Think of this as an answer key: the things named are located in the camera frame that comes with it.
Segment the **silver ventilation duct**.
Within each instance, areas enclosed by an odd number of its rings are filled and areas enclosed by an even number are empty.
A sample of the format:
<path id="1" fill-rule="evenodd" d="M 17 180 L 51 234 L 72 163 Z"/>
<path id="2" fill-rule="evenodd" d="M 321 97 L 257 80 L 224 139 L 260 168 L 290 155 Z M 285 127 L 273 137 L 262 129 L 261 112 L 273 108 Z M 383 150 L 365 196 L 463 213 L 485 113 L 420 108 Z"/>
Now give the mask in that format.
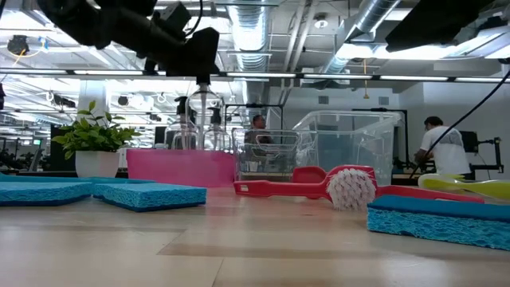
<path id="1" fill-rule="evenodd" d="M 366 48 L 352 42 L 372 43 L 376 30 L 401 0 L 362 0 L 358 13 L 342 20 L 335 36 L 335 52 L 320 73 L 339 74 L 348 62 L 361 58 Z"/>
<path id="2" fill-rule="evenodd" d="M 234 0 L 227 7 L 237 67 L 242 73 L 266 73 L 269 69 L 270 8 L 264 1 Z"/>

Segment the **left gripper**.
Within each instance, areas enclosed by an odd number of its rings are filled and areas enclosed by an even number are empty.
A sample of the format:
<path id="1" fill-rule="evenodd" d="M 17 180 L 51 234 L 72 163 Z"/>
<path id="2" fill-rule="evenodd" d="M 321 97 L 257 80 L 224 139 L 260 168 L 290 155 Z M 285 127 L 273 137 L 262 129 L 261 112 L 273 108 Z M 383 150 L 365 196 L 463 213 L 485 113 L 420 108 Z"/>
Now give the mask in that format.
<path id="1" fill-rule="evenodd" d="M 159 23 L 135 24 L 136 54 L 145 59 L 144 74 L 156 74 L 157 57 L 163 53 L 167 29 Z M 182 47 L 171 52 L 166 63 L 168 77 L 196 77 L 216 74 L 215 64 L 218 51 L 219 32 L 205 28 L 195 32 Z"/>

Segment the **pink plastic bin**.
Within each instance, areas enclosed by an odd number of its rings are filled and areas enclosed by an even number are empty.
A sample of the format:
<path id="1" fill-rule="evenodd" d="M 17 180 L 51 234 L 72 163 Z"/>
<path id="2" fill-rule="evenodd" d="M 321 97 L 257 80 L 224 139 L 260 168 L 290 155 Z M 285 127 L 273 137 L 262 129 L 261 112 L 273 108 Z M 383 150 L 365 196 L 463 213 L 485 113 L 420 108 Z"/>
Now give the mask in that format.
<path id="1" fill-rule="evenodd" d="M 131 179 L 193 187 L 229 187 L 235 176 L 235 158 L 223 151 L 129 149 Z"/>

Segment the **long ceiling light strip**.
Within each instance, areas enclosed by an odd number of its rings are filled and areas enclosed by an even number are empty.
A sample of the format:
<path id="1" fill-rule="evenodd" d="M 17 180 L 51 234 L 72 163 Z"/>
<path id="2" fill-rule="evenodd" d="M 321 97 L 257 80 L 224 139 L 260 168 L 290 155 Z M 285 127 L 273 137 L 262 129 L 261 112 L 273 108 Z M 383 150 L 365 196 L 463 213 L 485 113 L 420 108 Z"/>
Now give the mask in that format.
<path id="1" fill-rule="evenodd" d="M 104 78 L 104 79 L 151 79 L 162 80 L 167 77 L 165 72 L 146 75 L 142 70 L 102 70 L 102 69 L 18 69 L 0 68 L 0 74 L 27 77 L 63 77 L 63 78 Z M 402 75 L 369 75 L 369 74 L 319 74 L 319 73 L 256 73 L 256 72 L 219 72 L 210 78 L 247 80 L 314 80 L 314 81 L 421 81 L 421 82 L 452 82 L 473 84 L 510 84 L 510 76 L 502 77 L 448 77 L 448 76 L 402 76 Z"/>

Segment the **blue scrub sponge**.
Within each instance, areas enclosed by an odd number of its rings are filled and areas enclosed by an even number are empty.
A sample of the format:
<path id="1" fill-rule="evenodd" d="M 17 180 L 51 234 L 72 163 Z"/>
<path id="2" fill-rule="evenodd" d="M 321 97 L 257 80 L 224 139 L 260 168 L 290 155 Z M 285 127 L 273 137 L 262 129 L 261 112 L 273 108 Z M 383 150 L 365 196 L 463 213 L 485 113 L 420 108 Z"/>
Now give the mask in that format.
<path id="1" fill-rule="evenodd" d="M 0 183 L 0 206 L 61 206 L 90 197 L 93 183 Z"/>
<path id="2" fill-rule="evenodd" d="M 367 205 L 367 229 L 510 251 L 510 206 L 385 195 Z"/>
<path id="3" fill-rule="evenodd" d="M 134 212 L 201 206 L 207 189 L 166 183 L 97 184 L 93 197 Z"/>

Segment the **clear soap pump bottle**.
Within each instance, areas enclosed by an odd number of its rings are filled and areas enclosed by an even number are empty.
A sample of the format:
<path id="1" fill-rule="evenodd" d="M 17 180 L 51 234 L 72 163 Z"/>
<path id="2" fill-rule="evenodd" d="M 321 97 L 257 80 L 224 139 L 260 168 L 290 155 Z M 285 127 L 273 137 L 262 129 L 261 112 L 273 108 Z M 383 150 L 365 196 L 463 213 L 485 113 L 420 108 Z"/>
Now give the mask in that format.
<path id="1" fill-rule="evenodd" d="M 174 150 L 195 149 L 198 129 L 192 120 L 194 110 L 186 103 L 186 96 L 177 97 L 175 101 L 178 103 L 176 109 L 177 119 L 166 128 L 164 143 L 169 149 Z"/>
<path id="2" fill-rule="evenodd" d="M 213 112 L 210 117 L 210 126 L 203 134 L 203 149 L 207 151 L 223 151 L 230 153 L 231 138 L 222 128 L 220 108 L 209 108 Z"/>
<path id="3" fill-rule="evenodd" d="M 187 98 L 187 104 L 194 110 L 194 125 L 198 129 L 196 148 L 203 149 L 203 134 L 210 126 L 210 117 L 213 112 L 209 108 L 220 108 L 222 111 L 224 100 L 210 88 L 210 75 L 196 77 L 198 89 Z"/>

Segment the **black ceiling device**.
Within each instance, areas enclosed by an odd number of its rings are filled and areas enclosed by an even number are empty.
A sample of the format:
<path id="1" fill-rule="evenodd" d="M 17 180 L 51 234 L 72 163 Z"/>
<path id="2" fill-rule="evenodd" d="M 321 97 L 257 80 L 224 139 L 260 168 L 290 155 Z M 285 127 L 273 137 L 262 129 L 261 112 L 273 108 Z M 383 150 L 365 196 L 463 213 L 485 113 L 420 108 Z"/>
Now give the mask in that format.
<path id="1" fill-rule="evenodd" d="M 7 43 L 7 50 L 15 55 L 23 56 L 29 52 L 26 35 L 14 35 Z"/>

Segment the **person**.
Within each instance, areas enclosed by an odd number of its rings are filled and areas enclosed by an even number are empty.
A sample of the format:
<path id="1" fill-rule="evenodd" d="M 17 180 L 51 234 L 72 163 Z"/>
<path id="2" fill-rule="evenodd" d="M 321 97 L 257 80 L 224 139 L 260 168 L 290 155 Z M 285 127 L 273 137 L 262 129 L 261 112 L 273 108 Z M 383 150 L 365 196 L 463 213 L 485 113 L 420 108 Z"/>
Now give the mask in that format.
<path id="1" fill-rule="evenodd" d="M 247 171 L 258 171 L 259 162 L 274 157 L 274 151 L 269 150 L 274 144 L 273 138 L 265 128 L 265 118 L 262 115 L 255 115 L 252 119 L 251 129 L 245 133 Z"/>
<path id="2" fill-rule="evenodd" d="M 469 161 L 465 154 L 461 133 L 452 128 L 441 139 L 449 126 L 445 126 L 438 116 L 429 116 L 424 121 L 426 133 L 422 143 L 414 154 L 418 164 L 432 159 L 436 171 L 442 175 L 467 175 L 471 173 Z"/>

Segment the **green plant in white pot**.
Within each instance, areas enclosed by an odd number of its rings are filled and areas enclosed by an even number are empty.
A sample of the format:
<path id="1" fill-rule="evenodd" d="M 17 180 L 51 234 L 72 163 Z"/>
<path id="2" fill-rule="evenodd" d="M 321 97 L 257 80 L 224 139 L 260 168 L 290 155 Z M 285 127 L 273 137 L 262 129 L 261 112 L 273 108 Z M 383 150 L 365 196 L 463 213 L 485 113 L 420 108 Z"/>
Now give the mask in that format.
<path id="1" fill-rule="evenodd" d="M 120 163 L 118 150 L 140 133 L 116 123 L 122 119 L 120 116 L 99 114 L 95 108 L 93 100 L 77 112 L 72 124 L 60 127 L 63 134 L 54 136 L 52 141 L 62 146 L 66 159 L 75 159 L 76 173 L 81 178 L 114 178 Z"/>

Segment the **black monitor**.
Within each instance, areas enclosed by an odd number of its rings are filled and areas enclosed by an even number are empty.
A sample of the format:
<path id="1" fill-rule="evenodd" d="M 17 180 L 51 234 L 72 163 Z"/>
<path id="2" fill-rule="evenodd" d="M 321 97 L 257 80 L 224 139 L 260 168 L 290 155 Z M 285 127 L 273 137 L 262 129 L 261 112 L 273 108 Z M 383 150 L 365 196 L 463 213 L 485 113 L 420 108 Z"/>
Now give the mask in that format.
<path id="1" fill-rule="evenodd" d="M 66 151 L 60 143 L 53 141 L 56 136 L 63 136 L 65 131 L 62 131 L 59 126 L 52 125 L 50 127 L 50 148 L 49 148 L 49 170 L 50 171 L 75 171 L 75 156 L 72 155 L 69 159 L 65 158 Z"/>

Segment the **yellow-green dish brush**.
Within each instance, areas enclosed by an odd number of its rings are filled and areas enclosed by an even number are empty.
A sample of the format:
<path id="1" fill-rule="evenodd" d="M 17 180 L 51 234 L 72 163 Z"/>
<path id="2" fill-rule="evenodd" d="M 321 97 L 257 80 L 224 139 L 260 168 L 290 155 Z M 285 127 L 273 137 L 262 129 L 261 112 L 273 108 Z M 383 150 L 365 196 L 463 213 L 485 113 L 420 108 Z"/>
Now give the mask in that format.
<path id="1" fill-rule="evenodd" d="M 418 178 L 418 186 L 433 191 L 469 191 L 491 199 L 510 201 L 508 180 L 466 180 L 463 175 L 424 174 Z"/>

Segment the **black aluminium table frame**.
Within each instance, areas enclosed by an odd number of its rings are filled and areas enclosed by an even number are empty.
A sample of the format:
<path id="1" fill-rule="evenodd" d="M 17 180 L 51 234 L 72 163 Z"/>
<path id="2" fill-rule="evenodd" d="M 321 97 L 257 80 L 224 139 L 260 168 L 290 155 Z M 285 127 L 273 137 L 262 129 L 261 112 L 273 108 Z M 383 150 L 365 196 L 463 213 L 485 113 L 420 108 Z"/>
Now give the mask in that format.
<path id="1" fill-rule="evenodd" d="M 19 175 L 19 176 L 39 176 L 39 177 L 65 177 L 76 178 L 75 171 L 18 171 L 18 170 L 0 170 L 4 175 Z"/>

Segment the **tall clear plastic bin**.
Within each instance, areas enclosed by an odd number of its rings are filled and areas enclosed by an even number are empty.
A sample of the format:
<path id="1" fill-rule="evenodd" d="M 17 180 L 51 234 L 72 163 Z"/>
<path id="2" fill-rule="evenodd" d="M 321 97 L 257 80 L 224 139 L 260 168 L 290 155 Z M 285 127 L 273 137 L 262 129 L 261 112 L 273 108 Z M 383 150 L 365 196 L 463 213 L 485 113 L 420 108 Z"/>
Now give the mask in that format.
<path id="1" fill-rule="evenodd" d="M 293 129 L 310 131 L 316 150 L 313 163 L 325 171 L 344 164 L 375 169 L 379 185 L 391 182 L 397 112 L 310 112 Z"/>

